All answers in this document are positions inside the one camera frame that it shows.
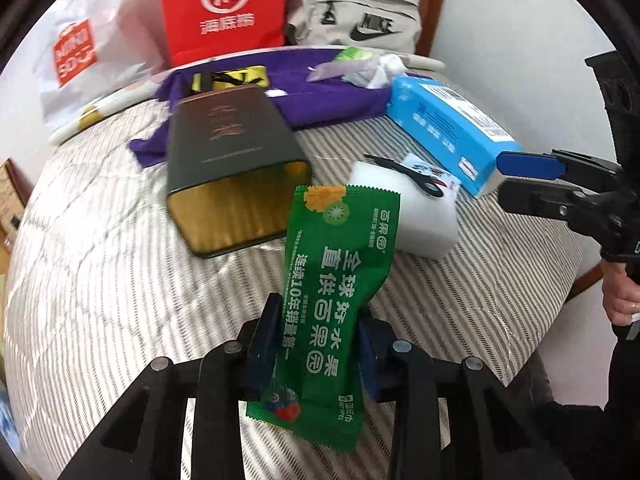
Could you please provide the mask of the person's right hand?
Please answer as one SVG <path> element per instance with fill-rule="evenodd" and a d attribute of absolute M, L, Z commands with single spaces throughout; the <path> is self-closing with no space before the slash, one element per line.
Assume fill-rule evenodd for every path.
<path fill-rule="evenodd" d="M 639 285 L 628 275 L 623 263 L 601 261 L 602 304 L 616 326 L 628 326 L 639 319 Z"/>

